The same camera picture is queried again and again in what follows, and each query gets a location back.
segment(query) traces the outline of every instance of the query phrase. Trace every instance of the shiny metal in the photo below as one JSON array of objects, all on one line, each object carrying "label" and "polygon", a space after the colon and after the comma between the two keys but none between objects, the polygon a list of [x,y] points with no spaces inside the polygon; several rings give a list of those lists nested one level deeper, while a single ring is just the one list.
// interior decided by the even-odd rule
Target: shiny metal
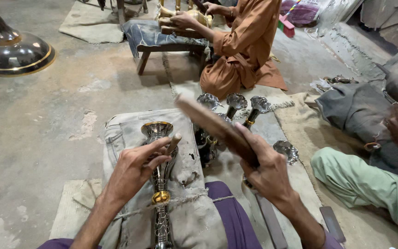
[{"label": "shiny metal", "polygon": [[[231,123],[231,120],[224,113],[216,113],[216,115],[221,117],[225,122]],[[218,150],[216,148],[218,145],[218,140],[217,138],[209,135],[203,129],[198,131],[198,134],[197,136],[195,135],[195,138],[204,136],[206,137],[206,143],[203,145],[201,144],[199,147],[198,141],[196,140],[196,145],[198,145],[201,165],[202,167],[207,167],[207,165],[213,163],[218,156]]]},{"label": "shiny metal", "polygon": [[275,142],[273,149],[278,153],[287,156],[287,162],[290,165],[299,161],[299,151],[288,141],[279,140]]},{"label": "shiny metal", "polygon": [[246,118],[245,122],[242,124],[248,129],[254,124],[257,116],[261,113],[267,113],[271,110],[271,104],[268,102],[267,98],[254,96],[250,99],[251,101],[251,112]]},{"label": "shiny metal", "polygon": [[[160,138],[168,136],[173,131],[173,125],[168,122],[150,122],[141,127],[141,132],[147,137],[142,145],[150,144]],[[170,193],[167,189],[167,182],[171,174],[171,170],[176,161],[176,155],[179,148],[176,146],[170,154],[172,160],[168,163],[158,165],[152,174],[152,183],[154,195],[152,203],[166,205],[157,206],[154,209],[154,242],[152,248],[165,249],[174,248],[172,243],[171,227],[168,201]]]},{"label": "shiny metal", "polygon": [[245,97],[240,93],[230,93],[227,95],[228,110],[226,116],[233,120],[233,116],[236,114],[237,110],[242,108],[247,108],[248,102]]},{"label": "shiny metal", "polygon": [[41,38],[19,32],[0,17],[0,77],[32,74],[49,66],[55,49]]},{"label": "shiny metal", "polygon": [[245,174],[242,175],[242,182],[251,190],[255,190],[256,188],[248,181],[248,178],[245,176]]},{"label": "shiny metal", "polygon": [[[299,161],[299,151],[294,147],[290,142],[279,140],[274,143],[273,149],[280,154],[287,156],[287,163],[290,165],[295,164]],[[248,181],[245,174],[242,175],[242,182],[252,190],[256,190],[256,188]]]},{"label": "shiny metal", "polygon": [[210,93],[199,95],[196,101],[208,110],[215,111],[220,105],[218,97]]}]

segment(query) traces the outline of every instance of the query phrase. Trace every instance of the orange clothing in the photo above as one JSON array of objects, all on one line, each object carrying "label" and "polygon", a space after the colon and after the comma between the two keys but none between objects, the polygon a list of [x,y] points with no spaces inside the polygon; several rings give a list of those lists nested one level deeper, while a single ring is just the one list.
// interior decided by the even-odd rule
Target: orange clothing
[{"label": "orange clothing", "polygon": [[222,57],[202,71],[202,90],[219,99],[238,93],[240,84],[246,88],[257,83],[288,90],[270,58],[280,3],[280,0],[239,0],[236,7],[229,7],[232,16],[225,18],[231,32],[215,32],[214,53]]}]

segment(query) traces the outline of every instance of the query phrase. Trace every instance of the wooden tool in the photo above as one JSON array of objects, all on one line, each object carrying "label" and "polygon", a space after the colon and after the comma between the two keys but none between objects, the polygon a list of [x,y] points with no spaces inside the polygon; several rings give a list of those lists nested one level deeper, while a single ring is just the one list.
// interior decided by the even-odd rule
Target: wooden tool
[{"label": "wooden tool", "polygon": [[191,121],[205,129],[210,135],[218,138],[220,142],[225,143],[231,152],[239,155],[251,166],[259,166],[256,154],[235,127],[232,127],[221,117],[205,109],[196,101],[187,99],[182,94],[177,96],[174,103],[185,115],[190,117]]},{"label": "wooden tool", "polygon": [[179,143],[179,141],[182,139],[182,135],[180,133],[176,133],[173,135],[173,138],[169,144],[169,147],[165,151],[165,155],[168,156],[171,154],[171,152],[176,148],[176,145]]}]

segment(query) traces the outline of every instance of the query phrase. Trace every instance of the wall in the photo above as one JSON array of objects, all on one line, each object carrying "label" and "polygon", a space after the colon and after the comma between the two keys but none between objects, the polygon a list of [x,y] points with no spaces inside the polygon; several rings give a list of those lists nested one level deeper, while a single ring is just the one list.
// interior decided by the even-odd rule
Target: wall
[{"label": "wall", "polygon": [[355,10],[360,0],[320,0],[318,35],[324,36],[336,23],[345,21]]}]

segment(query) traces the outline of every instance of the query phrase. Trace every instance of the knee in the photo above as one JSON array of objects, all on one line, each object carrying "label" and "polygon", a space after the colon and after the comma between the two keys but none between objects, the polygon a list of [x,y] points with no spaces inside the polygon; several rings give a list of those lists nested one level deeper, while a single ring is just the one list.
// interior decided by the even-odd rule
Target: knee
[{"label": "knee", "polygon": [[315,172],[323,172],[325,167],[337,167],[336,162],[342,152],[336,151],[333,148],[325,147],[318,150],[311,158],[311,167]]},{"label": "knee", "polygon": [[205,183],[205,187],[208,188],[208,197],[212,199],[233,195],[229,187],[221,181]]}]

